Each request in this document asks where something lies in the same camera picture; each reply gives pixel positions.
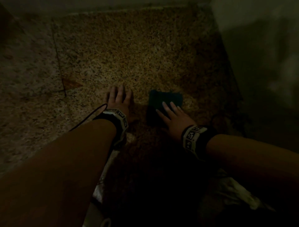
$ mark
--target person's right hand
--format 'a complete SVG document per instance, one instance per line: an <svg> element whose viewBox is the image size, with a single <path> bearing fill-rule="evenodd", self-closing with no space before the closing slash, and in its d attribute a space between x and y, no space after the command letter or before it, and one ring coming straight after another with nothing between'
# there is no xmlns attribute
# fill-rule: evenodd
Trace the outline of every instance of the person's right hand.
<svg viewBox="0 0 299 227"><path fill-rule="evenodd" d="M196 122L192 120L187 114L185 114L179 106L176 107L173 102L170 103L170 106L174 112L171 111L171 109L166 105L165 102L163 102L162 105L170 119L166 117L161 111L156 111L158 115L162 118L164 123L167 125L169 135L174 140L180 142L183 131L188 126L196 125Z"/></svg>

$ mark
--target person's right arm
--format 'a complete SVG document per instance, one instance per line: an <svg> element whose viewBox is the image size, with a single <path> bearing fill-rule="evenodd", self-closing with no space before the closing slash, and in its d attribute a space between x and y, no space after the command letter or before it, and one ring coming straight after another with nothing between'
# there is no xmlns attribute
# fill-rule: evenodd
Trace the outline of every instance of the person's right arm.
<svg viewBox="0 0 299 227"><path fill-rule="evenodd" d="M183 131L196 125L173 103L173 111L163 103L169 118L157 110L169 129L169 134L181 142ZM299 154L243 137L218 134L212 137L205 151L230 176L249 191L277 209L298 213Z"/></svg>

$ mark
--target wall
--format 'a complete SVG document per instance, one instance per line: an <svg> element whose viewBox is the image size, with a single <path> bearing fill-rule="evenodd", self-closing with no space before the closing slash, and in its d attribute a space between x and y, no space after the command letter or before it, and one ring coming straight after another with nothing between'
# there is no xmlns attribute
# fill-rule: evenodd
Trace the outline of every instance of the wall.
<svg viewBox="0 0 299 227"><path fill-rule="evenodd" d="M142 6L177 5L197 0L0 0L13 15L24 13L34 14L65 14L88 12L94 10L127 9Z"/></svg>
<svg viewBox="0 0 299 227"><path fill-rule="evenodd" d="M299 152L299 1L211 3L250 137Z"/></svg>

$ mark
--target wristband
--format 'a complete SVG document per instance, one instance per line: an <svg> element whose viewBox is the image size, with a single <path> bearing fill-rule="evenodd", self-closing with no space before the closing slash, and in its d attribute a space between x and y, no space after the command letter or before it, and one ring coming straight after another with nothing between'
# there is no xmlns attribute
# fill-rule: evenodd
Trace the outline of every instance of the wristband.
<svg viewBox="0 0 299 227"><path fill-rule="evenodd" d="M116 136L112 142L113 146L123 141L128 128L128 121L126 115L119 109L106 109L93 120L106 119L111 121L116 127Z"/></svg>
<svg viewBox="0 0 299 227"><path fill-rule="evenodd" d="M188 126L182 133L183 147L186 151L193 153L197 159L205 160L205 148L215 135L217 132L211 126Z"/></svg>

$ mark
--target person's left hand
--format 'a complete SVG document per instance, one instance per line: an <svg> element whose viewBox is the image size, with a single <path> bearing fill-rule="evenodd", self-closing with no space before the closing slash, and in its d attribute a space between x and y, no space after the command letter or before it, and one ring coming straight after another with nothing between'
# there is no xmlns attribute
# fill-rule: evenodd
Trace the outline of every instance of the person's left hand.
<svg viewBox="0 0 299 227"><path fill-rule="evenodd" d="M110 92L107 93L106 96L106 102L108 103L107 109L120 109L127 117L127 120L129 121L129 106L131 104L131 97L132 97L132 90L129 89L126 92L126 97L123 98L124 95L124 86L120 85L117 93L116 88L113 86L110 90Z"/></svg>

